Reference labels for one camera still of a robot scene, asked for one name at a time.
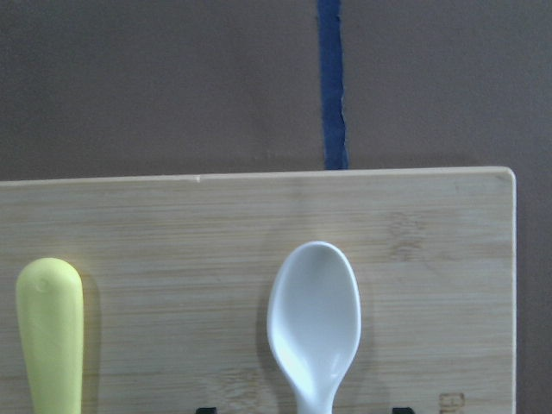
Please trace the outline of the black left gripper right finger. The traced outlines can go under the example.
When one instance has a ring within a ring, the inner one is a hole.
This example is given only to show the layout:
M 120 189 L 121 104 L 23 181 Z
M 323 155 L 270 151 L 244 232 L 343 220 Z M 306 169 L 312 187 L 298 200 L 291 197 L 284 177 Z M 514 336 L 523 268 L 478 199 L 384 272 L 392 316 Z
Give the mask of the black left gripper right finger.
M 410 407 L 392 407 L 392 414 L 415 414 L 415 411 Z

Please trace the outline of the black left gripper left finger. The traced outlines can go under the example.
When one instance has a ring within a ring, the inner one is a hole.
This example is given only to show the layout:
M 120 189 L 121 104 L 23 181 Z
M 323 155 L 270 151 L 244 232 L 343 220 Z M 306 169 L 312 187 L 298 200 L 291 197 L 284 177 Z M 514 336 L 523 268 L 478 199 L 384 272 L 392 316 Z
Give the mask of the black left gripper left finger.
M 216 414 L 216 407 L 199 407 L 196 414 Z

